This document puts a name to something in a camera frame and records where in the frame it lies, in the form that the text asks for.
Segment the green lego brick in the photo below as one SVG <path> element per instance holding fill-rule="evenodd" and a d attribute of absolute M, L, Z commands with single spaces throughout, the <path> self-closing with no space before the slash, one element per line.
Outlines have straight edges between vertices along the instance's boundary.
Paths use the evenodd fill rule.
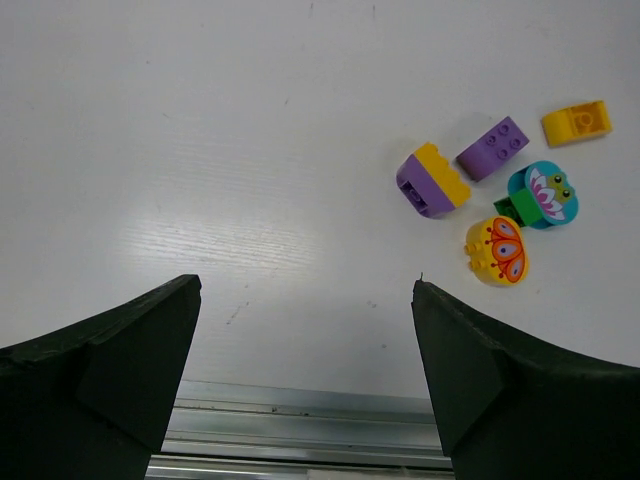
<path fill-rule="evenodd" d="M 495 201 L 494 207 L 499 215 L 511 218 L 520 227 L 533 226 L 543 219 L 534 195 L 525 188 Z"/>

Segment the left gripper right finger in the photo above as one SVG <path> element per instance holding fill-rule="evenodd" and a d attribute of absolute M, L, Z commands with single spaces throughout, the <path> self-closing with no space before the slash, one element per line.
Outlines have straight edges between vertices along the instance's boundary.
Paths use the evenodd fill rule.
<path fill-rule="evenodd" d="M 417 281 L 411 302 L 459 479 L 635 479 L 639 371 L 553 345 Z"/>

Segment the yellow curved lego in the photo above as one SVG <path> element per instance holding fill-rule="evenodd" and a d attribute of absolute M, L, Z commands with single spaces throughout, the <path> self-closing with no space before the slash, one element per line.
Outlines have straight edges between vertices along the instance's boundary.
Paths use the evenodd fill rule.
<path fill-rule="evenodd" d="M 542 129 L 550 148 L 584 142 L 613 131 L 606 103 L 596 100 L 568 106 L 544 115 Z"/>

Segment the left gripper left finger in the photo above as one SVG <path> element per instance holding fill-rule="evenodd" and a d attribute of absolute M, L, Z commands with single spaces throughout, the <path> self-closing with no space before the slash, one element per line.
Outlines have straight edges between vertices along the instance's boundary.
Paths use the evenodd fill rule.
<path fill-rule="evenodd" d="M 1 350 L 4 479 L 142 479 L 160 452 L 194 336 L 201 281 Z"/>

